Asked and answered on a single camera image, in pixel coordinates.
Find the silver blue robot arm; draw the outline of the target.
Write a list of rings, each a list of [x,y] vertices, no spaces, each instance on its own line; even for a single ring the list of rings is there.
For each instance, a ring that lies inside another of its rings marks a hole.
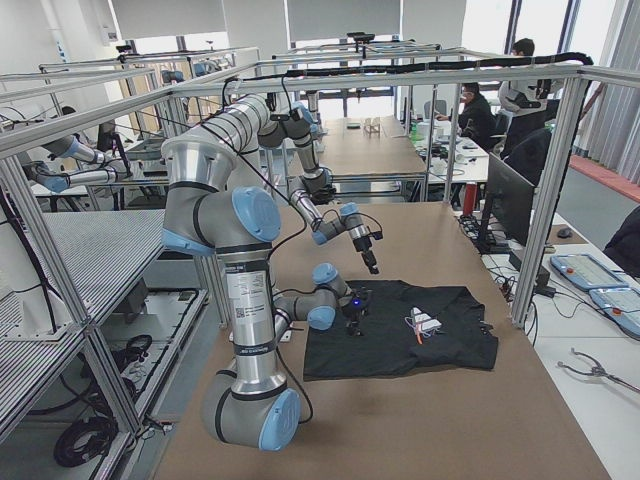
[[[353,202],[343,205],[337,218],[331,221],[324,220],[318,210],[320,205],[326,205],[334,199],[335,188],[329,170],[320,165],[316,155],[314,126],[308,109],[302,103],[295,102],[288,111],[269,116],[269,122],[258,133],[258,143],[264,148],[275,148],[286,139],[293,142],[303,173],[289,179],[289,204],[310,226],[316,244],[323,245],[347,232],[369,272],[377,274],[379,269],[372,242],[382,238],[382,231],[373,231],[366,226]]]
[[[358,334],[370,301],[367,291],[350,288],[329,263],[314,269],[312,292],[284,296],[273,291],[270,257],[281,231],[279,209],[261,176],[243,183],[234,173],[259,148],[285,140],[294,143],[303,169],[288,202],[311,228],[314,241],[323,245],[348,234],[368,270],[376,273],[372,244],[381,230],[369,228],[354,204],[343,205],[328,221],[313,201],[329,186],[330,175],[318,162],[311,125],[300,107],[280,113],[267,96],[247,95],[161,148],[169,163],[163,244],[218,258],[226,279],[234,357],[206,392],[203,423],[221,442],[263,451],[287,446],[300,422],[300,395],[277,365],[283,335],[295,321],[328,329],[338,314],[346,316],[348,332]]]

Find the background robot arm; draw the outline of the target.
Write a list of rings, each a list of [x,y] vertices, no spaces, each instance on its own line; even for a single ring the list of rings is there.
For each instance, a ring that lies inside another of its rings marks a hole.
[[[81,143],[74,135],[42,144],[55,159],[73,159],[80,168],[55,171],[45,161],[31,160],[29,156],[21,160],[21,166],[28,180],[60,193],[75,186],[108,185],[129,178],[132,174],[126,157],[109,156],[89,145]]]

